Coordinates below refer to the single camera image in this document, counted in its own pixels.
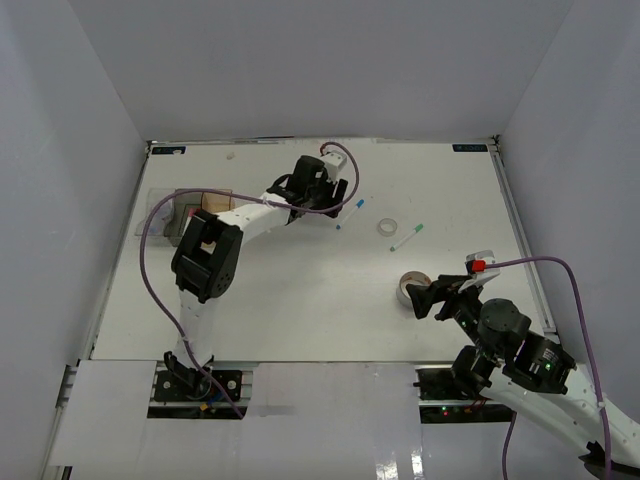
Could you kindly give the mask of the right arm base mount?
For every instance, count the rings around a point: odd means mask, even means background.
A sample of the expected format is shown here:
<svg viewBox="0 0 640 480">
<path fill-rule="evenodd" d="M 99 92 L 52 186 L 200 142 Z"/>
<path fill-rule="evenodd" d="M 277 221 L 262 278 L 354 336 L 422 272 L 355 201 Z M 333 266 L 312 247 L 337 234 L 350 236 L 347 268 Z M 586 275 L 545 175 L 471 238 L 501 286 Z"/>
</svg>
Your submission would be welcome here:
<svg viewBox="0 0 640 480">
<path fill-rule="evenodd" d="M 512 410 L 481 396 L 464 393 L 448 368 L 418 368 L 413 383 L 423 425 L 509 423 Z"/>
</svg>

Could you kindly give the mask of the pin jar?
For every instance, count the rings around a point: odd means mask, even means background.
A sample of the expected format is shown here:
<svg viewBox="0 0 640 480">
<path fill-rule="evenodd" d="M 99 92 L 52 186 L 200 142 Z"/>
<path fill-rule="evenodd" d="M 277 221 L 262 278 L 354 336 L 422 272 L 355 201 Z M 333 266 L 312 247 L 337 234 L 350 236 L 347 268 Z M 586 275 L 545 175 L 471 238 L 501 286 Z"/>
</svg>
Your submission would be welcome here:
<svg viewBox="0 0 640 480">
<path fill-rule="evenodd" d="M 158 210 L 151 218 L 148 234 L 153 236 L 163 236 L 167 226 L 172 221 L 173 216 L 174 214 L 171 208 Z"/>
</svg>

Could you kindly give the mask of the green marker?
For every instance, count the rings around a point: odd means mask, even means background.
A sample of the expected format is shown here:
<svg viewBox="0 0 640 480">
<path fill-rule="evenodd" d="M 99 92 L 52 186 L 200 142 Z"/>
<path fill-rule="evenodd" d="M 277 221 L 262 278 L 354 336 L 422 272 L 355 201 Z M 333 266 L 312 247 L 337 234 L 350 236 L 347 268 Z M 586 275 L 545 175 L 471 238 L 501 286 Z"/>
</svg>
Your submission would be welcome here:
<svg viewBox="0 0 640 480">
<path fill-rule="evenodd" d="M 396 252 L 402 246 L 404 246 L 408 241 L 410 241 L 414 236 L 416 236 L 419 232 L 422 231 L 424 225 L 422 223 L 416 225 L 411 231 L 409 231 L 406 235 L 404 235 L 401 239 L 399 239 L 396 243 L 394 243 L 390 247 L 391 252 Z"/>
</svg>

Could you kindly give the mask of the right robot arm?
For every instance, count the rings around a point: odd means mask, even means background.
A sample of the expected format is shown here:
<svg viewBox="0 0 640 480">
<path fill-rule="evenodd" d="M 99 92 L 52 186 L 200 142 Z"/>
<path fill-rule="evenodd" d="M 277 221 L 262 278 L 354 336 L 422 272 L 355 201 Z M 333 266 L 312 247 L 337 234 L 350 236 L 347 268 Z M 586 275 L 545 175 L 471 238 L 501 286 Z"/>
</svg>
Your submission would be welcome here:
<svg viewBox="0 0 640 480">
<path fill-rule="evenodd" d="M 531 330 L 510 300 L 481 300 L 488 273 L 441 275 L 410 283 L 406 295 L 417 318 L 433 306 L 438 321 L 453 320 L 470 342 L 451 366 L 461 397 L 483 396 L 536 423 L 572 447 L 599 479 L 639 476 L 639 424 L 609 402 L 593 375 L 557 342 Z"/>
</svg>

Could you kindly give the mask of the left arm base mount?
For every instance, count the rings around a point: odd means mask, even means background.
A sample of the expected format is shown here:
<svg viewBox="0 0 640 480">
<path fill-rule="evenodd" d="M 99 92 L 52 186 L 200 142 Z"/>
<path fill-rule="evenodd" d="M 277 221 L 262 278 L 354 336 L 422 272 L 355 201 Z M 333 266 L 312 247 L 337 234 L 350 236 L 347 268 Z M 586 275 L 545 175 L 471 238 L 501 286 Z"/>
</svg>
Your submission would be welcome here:
<svg viewBox="0 0 640 480">
<path fill-rule="evenodd" d="M 211 375 L 223 387 L 204 379 L 195 393 L 168 370 L 158 370 L 154 378 L 148 419 L 165 420 L 240 420 L 246 413 L 250 398 L 250 381 L 242 370 L 213 370 Z"/>
</svg>

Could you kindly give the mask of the blue marker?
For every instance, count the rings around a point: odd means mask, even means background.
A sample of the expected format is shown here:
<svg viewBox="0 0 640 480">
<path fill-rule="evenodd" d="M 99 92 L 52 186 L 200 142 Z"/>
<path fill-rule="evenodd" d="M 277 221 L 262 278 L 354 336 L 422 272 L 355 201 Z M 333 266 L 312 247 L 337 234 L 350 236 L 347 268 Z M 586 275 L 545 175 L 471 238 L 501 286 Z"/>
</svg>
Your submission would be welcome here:
<svg viewBox="0 0 640 480">
<path fill-rule="evenodd" d="M 365 200 L 364 199 L 360 199 L 358 200 L 353 206 L 352 208 L 345 214 L 343 215 L 340 219 L 339 222 L 336 224 L 336 229 L 337 230 L 342 230 L 345 226 L 345 224 L 362 208 L 362 206 L 364 205 Z"/>
</svg>

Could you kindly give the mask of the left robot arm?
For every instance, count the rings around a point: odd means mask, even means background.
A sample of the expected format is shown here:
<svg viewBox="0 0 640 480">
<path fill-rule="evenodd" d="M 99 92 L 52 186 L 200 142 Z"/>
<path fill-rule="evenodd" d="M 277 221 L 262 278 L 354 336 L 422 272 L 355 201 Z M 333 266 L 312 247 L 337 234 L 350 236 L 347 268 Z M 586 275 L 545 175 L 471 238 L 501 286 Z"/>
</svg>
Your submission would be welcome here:
<svg viewBox="0 0 640 480">
<path fill-rule="evenodd" d="M 164 354 L 167 369 L 188 398 L 202 398 L 210 390 L 211 374 L 200 366 L 213 359 L 212 316 L 234 280 L 241 247 L 308 210 L 337 217 L 348 186 L 340 172 L 348 160 L 337 150 L 303 155 L 293 172 L 276 179 L 257 202 L 219 214 L 201 209 L 191 217 L 171 262 L 182 332 L 173 351 Z"/>
</svg>

